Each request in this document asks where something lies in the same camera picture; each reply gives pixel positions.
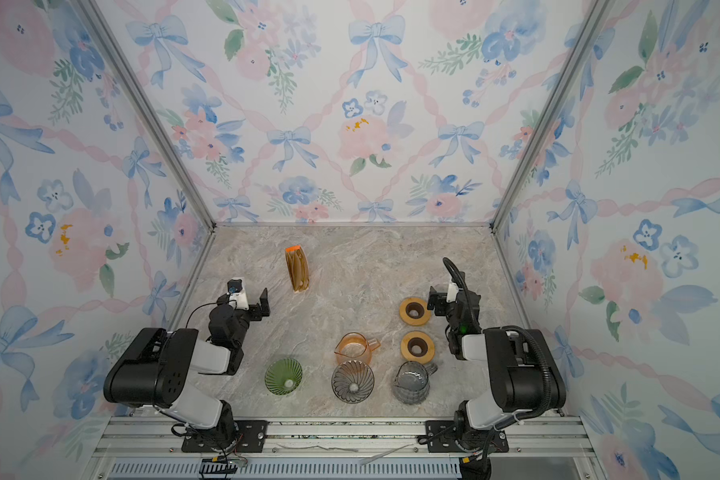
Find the green ribbed dripper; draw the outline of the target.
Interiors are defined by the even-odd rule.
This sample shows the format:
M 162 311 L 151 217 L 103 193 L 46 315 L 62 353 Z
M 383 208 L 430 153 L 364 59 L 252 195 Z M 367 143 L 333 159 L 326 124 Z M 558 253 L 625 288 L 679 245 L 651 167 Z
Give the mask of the green ribbed dripper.
M 283 358 L 272 363 L 265 373 L 267 390 L 278 396 L 295 391 L 303 379 L 301 364 L 293 358 Z

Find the orange glass carafe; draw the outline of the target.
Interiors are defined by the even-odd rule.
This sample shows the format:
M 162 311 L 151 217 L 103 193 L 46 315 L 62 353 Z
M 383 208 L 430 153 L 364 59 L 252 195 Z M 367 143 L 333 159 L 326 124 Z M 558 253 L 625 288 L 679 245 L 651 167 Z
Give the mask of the orange glass carafe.
M 358 332 L 345 334 L 334 349 L 336 362 L 342 364 L 350 360 L 371 363 L 373 352 L 381 343 L 376 338 L 368 338 Z

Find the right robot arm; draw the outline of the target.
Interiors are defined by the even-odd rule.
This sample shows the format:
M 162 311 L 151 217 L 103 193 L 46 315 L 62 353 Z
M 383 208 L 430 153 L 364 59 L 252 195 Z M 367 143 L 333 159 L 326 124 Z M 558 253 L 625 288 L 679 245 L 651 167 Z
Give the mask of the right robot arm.
M 477 321 L 480 296 L 450 286 L 431 288 L 427 309 L 447 321 L 450 353 L 476 363 L 487 390 L 461 402 L 451 421 L 427 421 L 419 442 L 430 453 L 460 453 L 472 459 L 509 451 L 506 430 L 538 418 L 566 402 L 566 389 L 553 355 L 538 329 L 483 328 Z

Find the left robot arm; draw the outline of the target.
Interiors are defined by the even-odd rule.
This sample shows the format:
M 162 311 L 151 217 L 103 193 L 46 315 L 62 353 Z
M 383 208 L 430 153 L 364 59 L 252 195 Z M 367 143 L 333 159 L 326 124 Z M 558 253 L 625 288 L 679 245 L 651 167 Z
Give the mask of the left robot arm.
M 269 315 L 267 290 L 250 304 L 242 281 L 229 281 L 209 314 L 208 340 L 201 340 L 196 328 L 142 329 L 107 374 L 105 399 L 131 408 L 151 406 L 174 420 L 171 432 L 183 440 L 184 453 L 261 453 L 268 422 L 237 419 L 229 402 L 202 392 L 188 376 L 236 375 L 251 324 Z

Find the coffee filter pack orange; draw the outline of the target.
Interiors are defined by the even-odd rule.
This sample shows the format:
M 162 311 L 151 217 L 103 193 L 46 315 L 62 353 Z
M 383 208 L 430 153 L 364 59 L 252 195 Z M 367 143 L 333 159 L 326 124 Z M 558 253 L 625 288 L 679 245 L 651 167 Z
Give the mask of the coffee filter pack orange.
M 293 291 L 306 291 L 309 288 L 309 267 L 303 248 L 300 245 L 286 248 L 285 259 Z

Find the grey ribbed dripper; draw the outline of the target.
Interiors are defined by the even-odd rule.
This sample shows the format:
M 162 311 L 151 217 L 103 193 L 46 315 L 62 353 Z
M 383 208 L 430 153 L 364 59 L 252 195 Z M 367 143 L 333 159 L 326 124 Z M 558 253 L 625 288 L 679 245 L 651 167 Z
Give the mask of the grey ribbed dripper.
M 331 377 L 334 395 L 344 403 L 358 404 L 370 397 L 375 387 L 373 370 L 359 360 L 339 364 Z

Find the grey glass carafe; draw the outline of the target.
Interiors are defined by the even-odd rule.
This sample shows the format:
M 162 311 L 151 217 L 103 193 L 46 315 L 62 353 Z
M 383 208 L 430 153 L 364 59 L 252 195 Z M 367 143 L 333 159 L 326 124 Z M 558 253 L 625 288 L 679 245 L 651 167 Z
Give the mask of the grey glass carafe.
M 392 393 L 406 405 L 421 404 L 430 392 L 430 377 L 438 371 L 435 363 L 416 361 L 403 363 L 392 381 Z

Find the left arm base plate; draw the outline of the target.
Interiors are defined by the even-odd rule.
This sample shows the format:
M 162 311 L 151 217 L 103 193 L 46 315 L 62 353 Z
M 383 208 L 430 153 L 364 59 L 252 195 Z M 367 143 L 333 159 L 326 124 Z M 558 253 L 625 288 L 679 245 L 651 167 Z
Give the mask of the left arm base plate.
M 235 435 L 229 442 L 221 441 L 219 435 L 191 433 L 185 436 L 181 451 L 198 454 L 262 453 L 268 427 L 266 420 L 236 420 Z

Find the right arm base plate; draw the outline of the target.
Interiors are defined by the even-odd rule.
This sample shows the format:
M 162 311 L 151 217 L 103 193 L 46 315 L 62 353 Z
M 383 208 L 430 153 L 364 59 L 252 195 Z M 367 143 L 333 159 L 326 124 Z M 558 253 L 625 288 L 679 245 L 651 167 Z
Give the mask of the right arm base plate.
M 425 433 L 417 438 L 429 453 L 479 453 L 489 440 L 488 453 L 508 453 L 509 445 L 504 432 L 495 430 L 469 430 L 459 434 L 453 420 L 427 420 Z

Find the aluminium mounting rail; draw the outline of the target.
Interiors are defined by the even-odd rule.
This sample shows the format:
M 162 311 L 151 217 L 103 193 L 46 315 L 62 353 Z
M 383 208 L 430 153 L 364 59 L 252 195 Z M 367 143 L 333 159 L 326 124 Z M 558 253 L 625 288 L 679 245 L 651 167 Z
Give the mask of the aluminium mounting rail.
M 602 479 L 582 421 L 546 416 L 506 430 L 508 453 L 429 453 L 422 418 L 273 418 L 262 453 L 183 453 L 174 422 L 109 421 L 85 479 Z

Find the right aluminium corner post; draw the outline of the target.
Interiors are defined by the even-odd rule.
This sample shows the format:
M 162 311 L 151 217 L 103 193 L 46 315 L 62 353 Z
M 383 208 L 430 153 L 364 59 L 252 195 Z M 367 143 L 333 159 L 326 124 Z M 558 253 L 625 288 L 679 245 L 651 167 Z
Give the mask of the right aluminium corner post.
M 512 202 L 519 193 L 524 178 L 532 168 L 536 155 L 541 150 L 548 133 L 553 130 L 560 110 L 567 101 L 571 84 L 575 80 L 579 69 L 585 62 L 584 57 L 591 50 L 595 37 L 599 34 L 604 17 L 607 15 L 612 2 L 608 0 L 597 0 L 591 5 L 590 10 L 584 17 L 580 33 L 575 39 L 572 50 L 566 57 L 565 63 L 560 71 L 557 82 L 551 90 L 550 96 L 541 110 L 541 116 L 537 129 L 531 136 L 525 153 L 521 156 L 519 163 L 510 177 L 507 189 L 502 197 L 499 208 L 490 223 L 491 232 L 495 235 L 502 226 L 502 223 L 509 217 Z

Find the aluminium corner post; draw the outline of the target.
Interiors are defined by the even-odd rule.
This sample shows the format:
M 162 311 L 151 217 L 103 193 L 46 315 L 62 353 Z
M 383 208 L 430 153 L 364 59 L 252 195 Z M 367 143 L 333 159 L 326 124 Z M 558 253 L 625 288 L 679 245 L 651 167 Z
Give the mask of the aluminium corner post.
M 575 80 L 579 69 L 585 62 L 584 57 L 591 50 L 595 37 L 599 34 L 604 17 L 607 15 L 612 2 L 608 0 L 597 0 L 591 5 L 590 10 L 584 17 L 580 33 L 575 39 L 572 50 L 566 57 L 565 63 L 560 71 L 557 82 L 551 90 L 550 96 L 541 110 L 541 116 L 537 129 L 531 136 L 525 153 L 521 156 L 519 163 L 510 177 L 507 189 L 502 197 L 499 208 L 490 223 L 491 232 L 495 235 L 502 226 L 502 223 L 509 217 L 512 202 L 519 193 L 524 178 L 532 168 L 536 155 L 541 150 L 548 133 L 553 130 L 560 110 L 567 101 L 571 84 Z
M 192 182 L 189 171 L 173 149 L 168 133 L 161 125 L 156 110 L 139 83 L 136 72 L 127 60 L 100 8 L 95 1 L 88 0 L 72 1 L 72 6 L 80 15 L 84 25 L 101 47 L 103 55 L 111 63 L 115 73 L 122 81 L 131 105 L 135 108 L 146 132 L 154 141 L 167 166 L 176 177 L 178 185 L 183 189 L 190 205 L 199 214 L 204 226 L 210 232 L 213 232 L 216 222 L 211 218 L 210 211 Z

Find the left aluminium corner post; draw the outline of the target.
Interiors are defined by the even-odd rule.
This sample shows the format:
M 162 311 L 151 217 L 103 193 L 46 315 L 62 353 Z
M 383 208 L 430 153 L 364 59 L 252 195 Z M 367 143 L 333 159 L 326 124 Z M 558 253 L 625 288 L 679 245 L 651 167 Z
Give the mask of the left aluminium corner post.
M 146 132 L 154 141 L 167 166 L 176 177 L 178 185 L 183 189 L 190 205 L 199 214 L 204 226 L 210 232 L 213 232 L 216 222 L 211 218 L 210 211 L 192 182 L 189 171 L 173 149 L 168 133 L 161 125 L 156 110 L 139 83 L 136 72 L 127 60 L 100 8 L 95 1 L 88 0 L 72 1 L 72 6 L 80 15 L 84 25 L 101 47 L 103 55 L 111 63 L 115 73 L 122 81 L 131 105 L 135 108 Z

